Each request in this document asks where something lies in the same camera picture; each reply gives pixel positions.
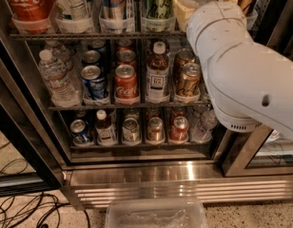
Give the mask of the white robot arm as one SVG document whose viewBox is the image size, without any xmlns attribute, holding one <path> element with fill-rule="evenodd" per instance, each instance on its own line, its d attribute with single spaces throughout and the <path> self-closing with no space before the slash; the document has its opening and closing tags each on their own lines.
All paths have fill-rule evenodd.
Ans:
<svg viewBox="0 0 293 228">
<path fill-rule="evenodd" d="M 236 132 L 264 124 L 293 141 L 293 62 L 253 41 L 238 5 L 191 1 L 186 38 L 219 122 Z"/>
</svg>

